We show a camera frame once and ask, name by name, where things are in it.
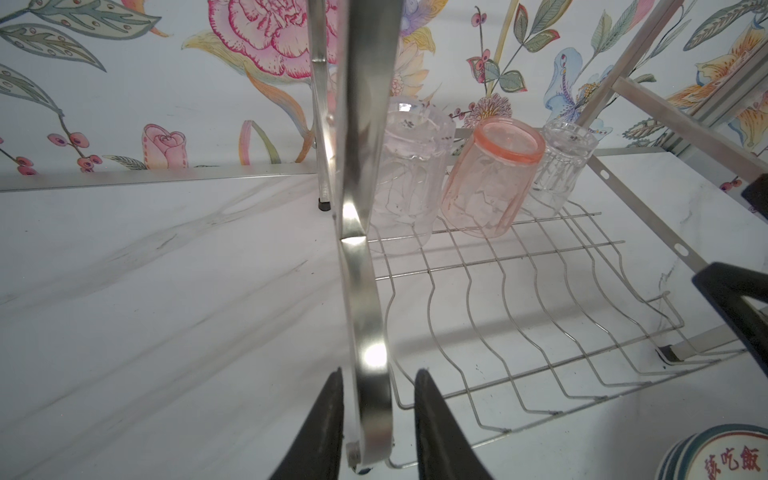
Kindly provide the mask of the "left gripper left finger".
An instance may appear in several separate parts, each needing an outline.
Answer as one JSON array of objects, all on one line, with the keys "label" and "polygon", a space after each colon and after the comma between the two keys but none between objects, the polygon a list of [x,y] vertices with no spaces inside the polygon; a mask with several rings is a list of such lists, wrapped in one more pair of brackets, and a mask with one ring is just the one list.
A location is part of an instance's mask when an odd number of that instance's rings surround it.
[{"label": "left gripper left finger", "polygon": [[342,370],[324,383],[292,445],[272,473],[272,480],[336,480],[344,431]]}]

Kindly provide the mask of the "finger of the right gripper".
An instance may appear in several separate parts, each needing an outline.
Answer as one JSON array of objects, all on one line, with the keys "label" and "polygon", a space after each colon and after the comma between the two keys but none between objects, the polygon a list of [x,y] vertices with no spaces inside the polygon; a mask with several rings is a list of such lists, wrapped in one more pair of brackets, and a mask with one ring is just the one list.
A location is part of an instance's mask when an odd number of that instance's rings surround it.
[{"label": "finger of the right gripper", "polygon": [[696,273],[692,283],[767,375],[767,317],[746,301],[767,303],[767,274],[715,262]]}]

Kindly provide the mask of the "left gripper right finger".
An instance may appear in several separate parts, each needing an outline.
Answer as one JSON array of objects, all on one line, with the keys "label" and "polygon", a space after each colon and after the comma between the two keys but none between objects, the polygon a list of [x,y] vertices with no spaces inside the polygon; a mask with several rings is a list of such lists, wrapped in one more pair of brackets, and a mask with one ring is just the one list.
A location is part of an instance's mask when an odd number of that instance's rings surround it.
[{"label": "left gripper right finger", "polygon": [[414,400],[419,478],[492,479],[426,369],[417,372]]}]

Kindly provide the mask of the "orange patterned plate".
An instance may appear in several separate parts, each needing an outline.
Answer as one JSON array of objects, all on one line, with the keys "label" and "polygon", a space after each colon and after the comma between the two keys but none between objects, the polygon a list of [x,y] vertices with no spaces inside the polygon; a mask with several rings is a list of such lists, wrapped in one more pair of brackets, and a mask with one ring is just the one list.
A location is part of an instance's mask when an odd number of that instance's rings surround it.
[{"label": "orange patterned plate", "polygon": [[749,424],[708,428],[673,445],[654,479],[766,479],[767,429]]}]

